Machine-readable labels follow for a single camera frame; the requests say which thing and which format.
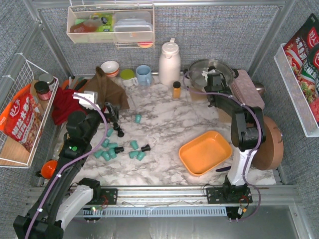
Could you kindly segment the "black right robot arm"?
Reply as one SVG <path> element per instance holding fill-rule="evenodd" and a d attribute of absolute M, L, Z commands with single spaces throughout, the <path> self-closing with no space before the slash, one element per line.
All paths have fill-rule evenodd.
<path fill-rule="evenodd" d="M 235 146 L 233 163 L 223 183 L 223 197 L 228 202 L 246 195 L 248 182 L 246 174 L 259 146 L 265 141 L 263 112 L 260 107 L 250 107 L 239 102 L 226 84 L 221 73 L 207 73 L 207 86 L 211 106 L 231 116 L 231 141 Z"/>

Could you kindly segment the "brown cardboard piece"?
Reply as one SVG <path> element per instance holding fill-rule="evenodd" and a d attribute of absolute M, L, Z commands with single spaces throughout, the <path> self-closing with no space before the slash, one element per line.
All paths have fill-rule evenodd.
<path fill-rule="evenodd" d="M 219 120 L 223 123 L 231 123 L 232 117 L 227 114 L 224 110 L 217 108 Z"/>

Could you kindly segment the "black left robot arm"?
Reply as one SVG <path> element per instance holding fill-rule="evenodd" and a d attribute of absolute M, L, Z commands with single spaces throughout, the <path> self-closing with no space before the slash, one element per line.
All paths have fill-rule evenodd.
<path fill-rule="evenodd" d="M 100 123 L 112 122 L 119 129 L 118 107 L 105 103 L 104 108 L 107 113 L 81 109 L 68 116 L 67 133 L 53 176 L 27 214 L 14 220 L 19 239 L 61 239 L 77 213 L 90 201 L 99 199 L 101 186 L 93 179 L 81 180 L 69 197 L 66 194 L 87 157 L 96 151 L 90 142 Z"/>

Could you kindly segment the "orange plastic basket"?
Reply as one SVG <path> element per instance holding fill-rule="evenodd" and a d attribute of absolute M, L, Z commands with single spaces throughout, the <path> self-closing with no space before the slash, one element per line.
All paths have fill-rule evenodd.
<path fill-rule="evenodd" d="M 232 147 L 217 131 L 208 131 L 183 145 L 179 157 L 190 174 L 201 176 L 232 156 Z"/>

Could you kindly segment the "brown cloth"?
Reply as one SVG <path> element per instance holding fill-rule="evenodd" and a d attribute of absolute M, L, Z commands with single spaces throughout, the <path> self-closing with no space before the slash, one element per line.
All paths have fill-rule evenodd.
<path fill-rule="evenodd" d="M 95 73 L 85 84 L 84 91 L 98 93 L 97 104 L 100 108 L 104 108 L 105 103 L 110 103 L 120 110 L 128 110 L 130 106 L 125 90 L 113 82 L 100 67 L 95 68 Z"/>

